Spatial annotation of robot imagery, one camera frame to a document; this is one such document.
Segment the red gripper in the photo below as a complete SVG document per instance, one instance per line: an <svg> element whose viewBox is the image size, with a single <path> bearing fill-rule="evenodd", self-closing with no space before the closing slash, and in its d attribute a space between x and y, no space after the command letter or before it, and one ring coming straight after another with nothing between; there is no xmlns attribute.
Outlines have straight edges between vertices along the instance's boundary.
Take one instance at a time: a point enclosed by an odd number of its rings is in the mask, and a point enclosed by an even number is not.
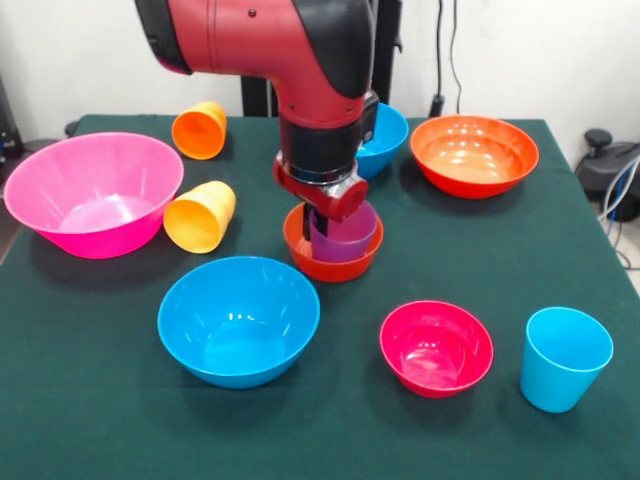
<svg viewBox="0 0 640 480"><path fill-rule="evenodd" d="M353 215L366 200L368 183L356 171L333 184L315 185L296 180L284 166L283 157L277 154L273 162L275 181L286 191L301 199L303 204L302 234L310 238L311 216L315 213L315 226L322 235L328 234L329 219L342 222Z"/></svg>

